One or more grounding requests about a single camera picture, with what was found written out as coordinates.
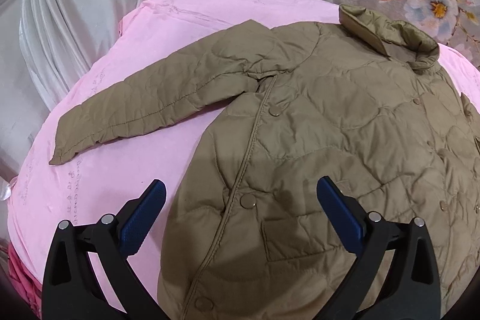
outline mattress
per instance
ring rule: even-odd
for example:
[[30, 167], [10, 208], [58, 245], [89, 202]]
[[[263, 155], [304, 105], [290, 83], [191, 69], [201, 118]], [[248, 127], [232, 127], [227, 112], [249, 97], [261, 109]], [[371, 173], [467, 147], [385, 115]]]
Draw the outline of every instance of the mattress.
[[[167, 188], [166, 206], [129, 263], [156, 300], [167, 213], [201, 134], [221, 112], [214, 105], [174, 127], [107, 143], [62, 166], [49, 166], [58, 119], [93, 94], [213, 32], [254, 19], [272, 28], [298, 21], [338, 23], [338, 6], [321, 0], [147, 0], [126, 15], [110, 51], [54, 108], [38, 133], [8, 201], [11, 241], [32, 275], [43, 280], [50, 242], [60, 220], [98, 221], [138, 197], [150, 182]], [[459, 92], [480, 108], [480, 73], [456, 50], [441, 45], [440, 63]], [[107, 300], [121, 308], [98, 258], [92, 263]]]

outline blue textured pad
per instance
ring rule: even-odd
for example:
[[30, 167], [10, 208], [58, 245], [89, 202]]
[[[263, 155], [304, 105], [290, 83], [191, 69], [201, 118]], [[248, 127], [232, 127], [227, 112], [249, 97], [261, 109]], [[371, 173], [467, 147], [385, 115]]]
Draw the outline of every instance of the blue textured pad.
[[158, 181], [131, 217], [126, 221], [119, 234], [118, 250], [124, 257], [134, 255], [140, 249], [148, 231], [165, 205], [167, 190], [162, 181]]
[[363, 229], [343, 202], [340, 190], [328, 177], [317, 183], [317, 198], [337, 232], [345, 250], [360, 256], [363, 252]]

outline red fabric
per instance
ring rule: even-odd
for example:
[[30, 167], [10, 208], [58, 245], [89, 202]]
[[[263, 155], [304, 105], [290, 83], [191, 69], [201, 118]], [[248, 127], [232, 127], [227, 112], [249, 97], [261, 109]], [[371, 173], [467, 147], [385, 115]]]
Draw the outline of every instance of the red fabric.
[[33, 312], [41, 319], [42, 285], [27, 270], [18, 258], [14, 246], [8, 245], [8, 272], [10, 281], [18, 294], [30, 305]]

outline jacket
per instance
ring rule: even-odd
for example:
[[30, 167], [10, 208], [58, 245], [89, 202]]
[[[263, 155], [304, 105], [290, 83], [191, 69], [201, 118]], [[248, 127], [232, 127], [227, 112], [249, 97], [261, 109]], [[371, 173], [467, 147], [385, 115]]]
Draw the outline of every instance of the jacket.
[[235, 97], [203, 134], [169, 212], [158, 300], [171, 319], [312, 319], [354, 261], [316, 199], [324, 175], [366, 211], [426, 221], [443, 312], [474, 275], [479, 114], [427, 34], [360, 7], [341, 6], [340, 22], [244, 22], [60, 119], [51, 164]]

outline jacket pocket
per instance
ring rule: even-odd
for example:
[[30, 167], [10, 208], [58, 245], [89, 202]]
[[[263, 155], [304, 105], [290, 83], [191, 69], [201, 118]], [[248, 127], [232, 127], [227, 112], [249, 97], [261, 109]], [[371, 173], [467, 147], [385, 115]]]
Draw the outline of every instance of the jacket pocket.
[[315, 255], [342, 246], [323, 212], [264, 221], [262, 234], [270, 262]]

